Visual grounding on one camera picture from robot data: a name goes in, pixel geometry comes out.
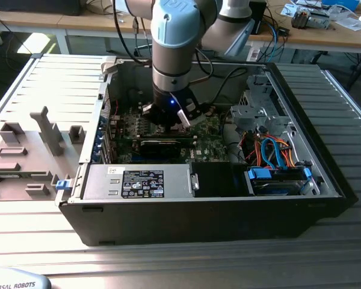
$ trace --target robotic arm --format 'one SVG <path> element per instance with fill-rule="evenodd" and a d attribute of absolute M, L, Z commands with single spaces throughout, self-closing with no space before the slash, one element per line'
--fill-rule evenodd
<path fill-rule="evenodd" d="M 151 20 L 153 103 L 143 114 L 153 123 L 189 127 L 202 109 L 190 90 L 198 43 L 238 55 L 252 29 L 249 0 L 114 0 L 116 9 Z"/>

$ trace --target circuit board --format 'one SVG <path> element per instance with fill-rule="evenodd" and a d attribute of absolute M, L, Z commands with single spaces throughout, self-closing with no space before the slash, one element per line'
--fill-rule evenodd
<path fill-rule="evenodd" d="M 181 147 L 180 155 L 163 159 L 143 158 L 140 143 L 144 140 L 176 141 Z M 120 116 L 116 154 L 119 164 L 229 161 L 220 134 L 219 115 L 214 113 L 191 128 L 175 125 L 165 133 L 163 127 L 150 123 L 139 112 L 130 109 Z"/>

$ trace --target blue latch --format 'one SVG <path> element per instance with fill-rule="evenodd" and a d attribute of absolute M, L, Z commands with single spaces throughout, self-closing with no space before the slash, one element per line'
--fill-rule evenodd
<path fill-rule="evenodd" d="M 68 191 L 71 190 L 71 180 L 70 179 L 62 179 L 56 183 L 57 190 Z"/>
<path fill-rule="evenodd" d="M 303 169 L 303 172 L 305 173 L 305 175 L 306 175 L 306 177 L 307 177 L 308 179 L 310 179 L 310 178 L 312 177 L 312 172 L 310 171 L 310 168 L 305 167 L 305 168 Z"/>
<path fill-rule="evenodd" d="M 269 169 L 253 168 L 248 171 L 248 177 L 250 179 L 271 179 L 271 173 Z"/>

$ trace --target motherboard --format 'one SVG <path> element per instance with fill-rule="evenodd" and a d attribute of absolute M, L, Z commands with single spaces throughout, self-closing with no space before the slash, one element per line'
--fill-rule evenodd
<path fill-rule="evenodd" d="M 178 124 L 165 129 L 130 108 L 119 115 L 114 139 L 119 164 L 228 161 L 220 115 L 214 111 L 191 128 Z"/>

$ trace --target blue cable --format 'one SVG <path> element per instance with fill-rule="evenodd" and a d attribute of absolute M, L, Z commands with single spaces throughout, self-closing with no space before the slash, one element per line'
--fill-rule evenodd
<path fill-rule="evenodd" d="M 281 158 L 281 154 L 279 151 L 279 145 L 277 144 L 277 142 L 275 140 L 273 140 L 272 138 L 269 138 L 269 137 L 265 138 L 261 145 L 261 154 L 262 154 L 262 158 L 264 159 L 265 163 L 267 163 L 269 166 L 271 166 L 271 168 L 273 170 L 276 169 L 275 165 L 273 165 L 266 157 L 265 149 L 266 149 L 266 144 L 267 144 L 268 140 L 271 140 L 271 142 L 274 145 L 274 149 L 276 150 L 276 158 L 277 158 L 278 166 L 280 166 L 283 169 L 287 169 L 287 166 L 285 165 L 285 163 L 283 162 L 283 159 Z"/>
<path fill-rule="evenodd" d="M 277 37 L 277 32 L 276 29 L 267 21 L 265 21 L 265 23 L 270 27 L 270 29 L 273 31 L 273 37 L 274 37 L 274 47 L 273 47 L 273 51 L 271 51 L 271 55 L 270 58 L 268 59 L 267 62 L 270 62 L 271 59 L 274 57 L 274 53 L 276 51 L 277 48 L 277 41 L 278 41 L 278 37 Z"/>

